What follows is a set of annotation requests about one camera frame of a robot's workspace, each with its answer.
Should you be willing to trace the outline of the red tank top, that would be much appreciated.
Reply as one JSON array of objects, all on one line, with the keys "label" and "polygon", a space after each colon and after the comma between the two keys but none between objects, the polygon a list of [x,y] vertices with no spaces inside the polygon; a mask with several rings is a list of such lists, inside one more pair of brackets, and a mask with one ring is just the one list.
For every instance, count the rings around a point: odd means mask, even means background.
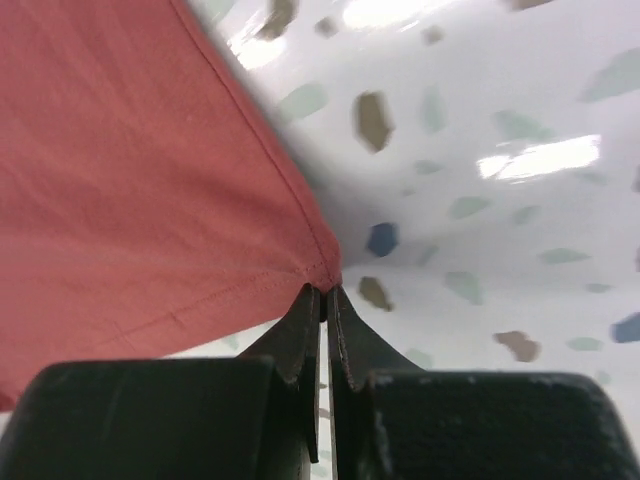
[{"label": "red tank top", "polygon": [[1,5],[1,408],[341,280],[304,177],[184,1]]}]

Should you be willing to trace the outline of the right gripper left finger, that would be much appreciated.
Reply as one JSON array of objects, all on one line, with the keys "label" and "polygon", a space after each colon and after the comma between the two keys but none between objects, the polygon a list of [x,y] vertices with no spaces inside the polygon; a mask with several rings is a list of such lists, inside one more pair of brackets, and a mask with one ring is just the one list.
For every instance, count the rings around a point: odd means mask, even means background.
[{"label": "right gripper left finger", "polygon": [[305,284],[286,314],[239,354],[269,357],[297,402],[297,420],[312,463],[318,458],[321,292]]}]

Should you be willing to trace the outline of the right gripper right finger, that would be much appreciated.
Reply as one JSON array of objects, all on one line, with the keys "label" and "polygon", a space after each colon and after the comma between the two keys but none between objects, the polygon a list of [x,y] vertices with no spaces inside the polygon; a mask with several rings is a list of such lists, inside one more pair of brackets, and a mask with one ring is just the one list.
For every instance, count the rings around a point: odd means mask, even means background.
[{"label": "right gripper right finger", "polygon": [[333,288],[326,302],[334,474],[337,479],[384,479],[367,381],[377,370],[422,368],[360,318],[343,287]]}]

